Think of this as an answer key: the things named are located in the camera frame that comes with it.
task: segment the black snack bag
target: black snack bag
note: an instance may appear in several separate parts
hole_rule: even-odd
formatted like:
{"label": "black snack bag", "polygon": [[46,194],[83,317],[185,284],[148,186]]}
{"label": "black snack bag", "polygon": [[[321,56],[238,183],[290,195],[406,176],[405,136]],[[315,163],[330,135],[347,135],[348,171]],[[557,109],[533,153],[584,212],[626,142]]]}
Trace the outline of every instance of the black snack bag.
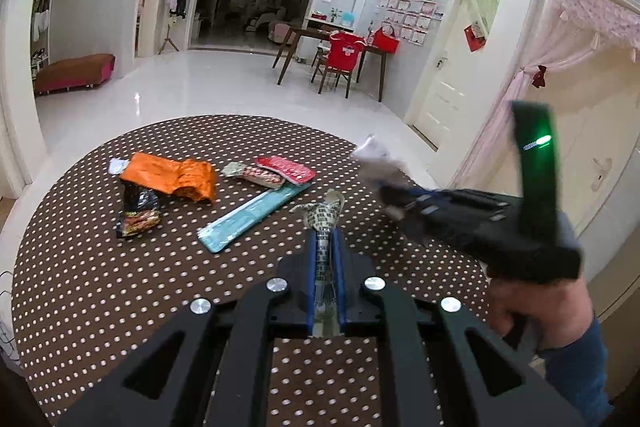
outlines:
{"label": "black snack bag", "polygon": [[150,188],[134,183],[124,185],[123,208],[116,223],[116,237],[130,237],[152,229],[160,223],[158,196]]}

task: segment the red bow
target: red bow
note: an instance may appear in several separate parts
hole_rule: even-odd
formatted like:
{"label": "red bow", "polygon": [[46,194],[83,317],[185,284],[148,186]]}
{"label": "red bow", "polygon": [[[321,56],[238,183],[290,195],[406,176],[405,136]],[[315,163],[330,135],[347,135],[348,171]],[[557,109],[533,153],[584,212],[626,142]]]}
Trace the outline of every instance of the red bow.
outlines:
{"label": "red bow", "polygon": [[538,73],[533,75],[533,82],[531,83],[536,89],[540,89],[540,87],[546,87],[545,84],[545,72],[546,66],[538,66]]}

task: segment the pink curtain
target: pink curtain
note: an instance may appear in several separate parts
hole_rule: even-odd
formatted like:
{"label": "pink curtain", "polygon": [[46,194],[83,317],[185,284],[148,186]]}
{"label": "pink curtain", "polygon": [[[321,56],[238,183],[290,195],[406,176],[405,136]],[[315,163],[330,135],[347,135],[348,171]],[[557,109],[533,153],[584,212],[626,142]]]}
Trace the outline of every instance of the pink curtain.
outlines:
{"label": "pink curtain", "polygon": [[609,0],[545,0],[535,37],[524,50],[524,65],[497,97],[475,144],[451,182],[462,187],[487,174],[511,136],[511,100],[523,98],[539,66],[563,71],[612,45],[640,48],[640,16]]}

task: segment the human hand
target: human hand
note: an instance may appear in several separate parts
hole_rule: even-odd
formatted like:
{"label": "human hand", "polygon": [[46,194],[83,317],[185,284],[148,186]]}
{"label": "human hand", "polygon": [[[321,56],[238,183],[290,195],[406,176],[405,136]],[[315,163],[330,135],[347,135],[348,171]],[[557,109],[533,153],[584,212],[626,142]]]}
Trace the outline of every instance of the human hand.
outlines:
{"label": "human hand", "polygon": [[488,324],[501,337],[513,328],[514,313],[537,320],[541,333],[538,349],[574,343],[593,320],[591,298],[582,278],[546,285],[492,279],[488,304]]}

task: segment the red basket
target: red basket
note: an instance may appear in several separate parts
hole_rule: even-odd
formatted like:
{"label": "red basket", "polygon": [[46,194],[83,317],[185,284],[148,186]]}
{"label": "red basket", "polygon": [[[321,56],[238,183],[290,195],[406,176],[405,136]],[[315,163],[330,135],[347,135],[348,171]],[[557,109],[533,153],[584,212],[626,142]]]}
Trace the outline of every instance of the red basket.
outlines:
{"label": "red basket", "polygon": [[[391,31],[393,32],[393,35],[396,34],[393,28],[391,28]],[[375,46],[376,48],[384,52],[391,53],[391,54],[395,53],[396,49],[398,49],[399,43],[400,41],[398,39],[385,35],[382,31],[382,28],[380,28],[377,32],[373,34],[372,46]]]}
{"label": "red basket", "polygon": [[366,45],[362,37],[337,32],[329,37],[329,41],[331,50],[326,59],[327,66],[340,71],[353,71],[358,63],[358,56]]}

